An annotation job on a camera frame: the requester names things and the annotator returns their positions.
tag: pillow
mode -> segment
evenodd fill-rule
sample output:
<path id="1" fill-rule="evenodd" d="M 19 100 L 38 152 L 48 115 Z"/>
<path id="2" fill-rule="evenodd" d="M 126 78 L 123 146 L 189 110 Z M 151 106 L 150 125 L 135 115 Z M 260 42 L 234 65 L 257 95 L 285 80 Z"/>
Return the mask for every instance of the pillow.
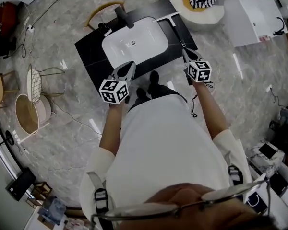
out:
<path id="1" fill-rule="evenodd" d="M 206 8 L 203 8 L 203 9 L 201 9 L 201 8 L 196 8 L 196 9 L 194 9 L 194 8 L 191 6 L 189 0 L 182 0 L 182 2 L 183 2 L 183 5 L 184 5 L 186 8 L 188 8 L 189 10 L 191 10 L 192 12 L 203 12 L 203 11 L 206 9 Z"/>

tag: white sink basin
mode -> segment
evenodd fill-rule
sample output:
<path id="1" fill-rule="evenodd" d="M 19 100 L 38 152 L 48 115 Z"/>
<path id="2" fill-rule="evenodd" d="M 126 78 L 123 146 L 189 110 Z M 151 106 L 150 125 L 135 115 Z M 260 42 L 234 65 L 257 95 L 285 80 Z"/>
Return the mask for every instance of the white sink basin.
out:
<path id="1" fill-rule="evenodd" d="M 136 65 L 155 57 L 168 48 L 168 39 L 158 22 L 146 17 L 110 34 L 102 41 L 102 48 L 113 68 L 128 61 Z"/>

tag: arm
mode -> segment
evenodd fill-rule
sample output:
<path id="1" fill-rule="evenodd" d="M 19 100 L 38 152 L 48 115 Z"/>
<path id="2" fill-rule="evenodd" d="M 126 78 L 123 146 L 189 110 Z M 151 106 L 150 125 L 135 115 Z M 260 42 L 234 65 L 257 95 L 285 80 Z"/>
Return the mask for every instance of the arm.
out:
<path id="1" fill-rule="evenodd" d="M 225 116 L 203 82 L 193 82 L 193 86 L 200 100 L 209 134 L 214 139 L 228 129 Z"/>
<path id="2" fill-rule="evenodd" d="M 99 146 L 116 155 L 120 146 L 120 126 L 124 101 L 111 105 Z"/>

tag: faucet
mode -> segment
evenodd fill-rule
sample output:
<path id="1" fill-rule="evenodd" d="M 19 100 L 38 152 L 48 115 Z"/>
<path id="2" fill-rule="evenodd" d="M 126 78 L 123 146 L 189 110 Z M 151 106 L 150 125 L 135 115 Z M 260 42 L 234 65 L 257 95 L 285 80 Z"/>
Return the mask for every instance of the faucet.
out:
<path id="1" fill-rule="evenodd" d="M 121 7 L 117 7 L 114 11 L 115 11 L 118 19 L 121 19 L 121 20 L 125 21 L 125 23 L 127 24 L 128 28 L 133 28 L 134 27 L 133 22 L 130 20 L 130 18 L 128 17 L 126 12 Z"/>

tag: shoe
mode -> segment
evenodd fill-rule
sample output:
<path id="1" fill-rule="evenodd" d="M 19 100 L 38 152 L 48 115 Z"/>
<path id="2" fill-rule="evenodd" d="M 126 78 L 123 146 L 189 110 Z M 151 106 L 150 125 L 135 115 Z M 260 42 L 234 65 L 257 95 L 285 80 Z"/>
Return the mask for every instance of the shoe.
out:
<path id="1" fill-rule="evenodd" d="M 151 84 L 158 84 L 159 83 L 159 73 L 156 71 L 152 71 L 149 77 L 150 83 Z"/>
<path id="2" fill-rule="evenodd" d="M 138 88 L 136 90 L 136 95 L 139 99 L 146 99 L 148 98 L 144 89 Z"/>

